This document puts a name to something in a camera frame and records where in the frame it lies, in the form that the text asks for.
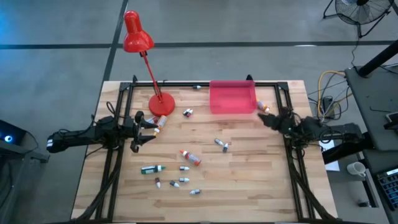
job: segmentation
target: keyboard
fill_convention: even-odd
[[[398,168],[376,175],[392,211],[398,210]]]

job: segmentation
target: white paper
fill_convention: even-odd
[[[321,141],[319,141],[319,145],[322,146],[327,151],[335,146],[335,142],[333,140],[330,141],[329,143],[322,143]],[[328,171],[340,171],[340,168],[338,166],[338,161],[326,164],[325,168]]]

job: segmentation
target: electric fan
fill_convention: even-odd
[[[327,16],[325,15],[326,10],[328,10],[333,1],[335,1],[336,14]],[[390,13],[389,9],[392,2],[390,0],[331,0],[323,12],[323,18],[338,16],[348,24],[357,25],[358,37],[362,38],[368,35],[385,15]],[[377,22],[362,35],[361,25],[369,24],[376,20]]]

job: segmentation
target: pink plastic bin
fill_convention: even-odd
[[[255,109],[254,81],[210,82],[210,110],[213,114],[252,113]]]

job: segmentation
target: yellow cable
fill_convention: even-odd
[[[318,114],[322,114],[321,113],[321,81],[322,81],[322,78],[323,78],[323,76],[325,75],[325,74],[327,74],[327,73],[335,73],[335,74],[339,74],[339,75],[341,75],[341,76],[343,76],[343,77],[345,77],[345,74],[344,73],[342,73],[342,72],[337,72],[337,71],[333,71],[333,70],[329,70],[329,71],[325,71],[325,72],[323,72],[320,76],[319,76],[319,80],[318,80]]]

